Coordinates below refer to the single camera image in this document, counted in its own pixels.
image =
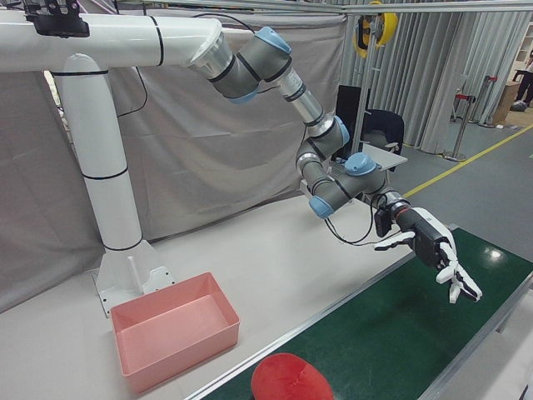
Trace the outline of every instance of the blue joint cap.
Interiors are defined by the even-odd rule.
[[[257,94],[257,87],[253,89],[253,92],[245,94],[242,97],[228,98],[228,100],[232,102],[233,104],[244,104],[252,100],[256,96],[256,94]]]
[[[350,142],[350,133],[348,132],[348,129],[346,128],[346,125],[344,122],[336,115],[335,116],[336,123],[339,124],[339,128],[341,128],[342,133],[342,146]]]
[[[333,207],[330,206],[326,200],[318,196],[311,197],[311,200],[309,200],[309,207],[311,207],[315,214],[321,219],[326,219],[335,212]]]
[[[256,38],[282,50],[286,54],[291,54],[292,52],[291,46],[289,46],[287,42],[285,42],[285,39],[271,27],[262,27],[259,32],[256,32]]]
[[[352,177],[360,177],[373,172],[377,168],[374,160],[363,152],[352,154],[344,163],[346,173]]]

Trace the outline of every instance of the pink plastic bin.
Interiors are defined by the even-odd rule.
[[[133,391],[237,344],[239,317],[207,272],[111,309],[122,375]]]

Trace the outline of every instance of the gray curtain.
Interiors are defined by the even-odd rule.
[[[480,12],[473,22],[474,34],[468,46],[464,74],[467,76],[464,93],[477,96],[486,75],[498,80],[482,98],[473,119],[492,123],[513,61],[526,34],[531,12]]]
[[[343,17],[238,17],[257,28],[275,28],[293,47],[294,68],[325,110],[334,111]],[[226,37],[234,48],[248,38]],[[191,70],[151,67],[141,74],[147,105],[119,121],[145,238],[197,228],[297,189],[294,156],[304,127],[277,90],[234,105]],[[116,69],[110,80],[118,113],[142,103],[142,85],[133,70]]]
[[[350,17],[347,38],[356,31]],[[461,60],[471,17],[459,13],[400,14],[394,38],[379,48],[374,67],[370,108],[393,111],[406,123],[404,142],[425,152],[440,153],[447,134]],[[345,43],[341,82],[360,86],[366,61]]]
[[[279,30],[295,68],[332,112],[345,18],[242,19]],[[227,36],[236,48],[245,40]],[[163,66],[141,74],[147,105],[119,121],[145,238],[198,228],[296,189],[303,124],[277,90],[237,106],[193,71]],[[134,69],[112,71],[110,83],[118,113],[142,104]],[[103,246],[43,75],[1,74],[0,113],[1,312],[98,267]]]
[[[98,266],[87,190],[41,72],[0,74],[0,312]]]
[[[362,0],[331,0],[362,4]],[[441,153],[448,133],[456,89],[477,95],[485,75],[500,79],[479,107],[490,123],[531,12],[399,14],[396,35],[380,48],[371,85],[370,107],[393,111],[406,122],[405,143],[427,153]],[[358,16],[348,18],[341,83],[360,86],[365,60],[351,37]],[[461,115],[463,105],[457,110]]]

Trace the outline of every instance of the yellow floor line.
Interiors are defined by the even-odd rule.
[[[468,164],[472,163],[473,161],[477,160],[478,158],[481,158],[484,155],[486,155],[487,153],[490,153],[492,150],[497,149],[499,146],[501,146],[503,144],[506,144],[507,142],[510,142],[514,138],[518,138],[522,133],[525,133],[525,132],[529,131],[532,128],[533,128],[533,124],[531,124],[528,127],[523,128],[522,130],[520,130],[517,133],[514,133],[513,135],[510,135],[509,137],[506,137],[505,139],[503,139],[503,140],[499,141],[498,143],[494,144],[493,146],[490,146],[489,148],[483,150],[482,152],[477,153],[475,156],[472,156],[472,157],[468,158],[466,161],[461,162],[461,163],[455,165],[454,167],[448,169],[447,171],[444,171],[440,175],[437,175],[436,177],[430,179],[429,181],[426,181],[426,182],[418,185],[414,189],[412,189],[409,192],[407,192],[406,194],[404,194],[403,197],[404,198],[408,198],[409,196],[412,196],[413,194],[418,193],[420,190],[425,189],[428,186],[432,185],[433,183],[440,181],[442,178],[445,178],[448,175],[451,175],[452,173],[454,173],[455,171],[460,170],[461,168],[467,166]]]

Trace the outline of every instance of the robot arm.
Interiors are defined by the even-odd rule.
[[[478,301],[482,292],[459,264],[451,232],[427,210],[411,207],[400,194],[386,185],[376,163],[363,152],[352,154],[344,162],[344,172],[331,177],[322,163],[350,139],[339,117],[324,113],[320,103],[307,90],[291,66],[290,46],[271,28],[256,33],[237,55],[224,43],[222,34],[192,68],[209,79],[215,89],[234,103],[252,99],[261,80],[274,82],[283,98],[300,113],[309,137],[296,152],[296,168],[306,180],[315,214],[328,218],[360,193],[376,205],[378,236],[384,237],[396,223],[401,234],[386,239],[375,250],[387,250],[407,244],[422,262],[436,268],[438,283],[450,282],[450,303],[459,294]]]

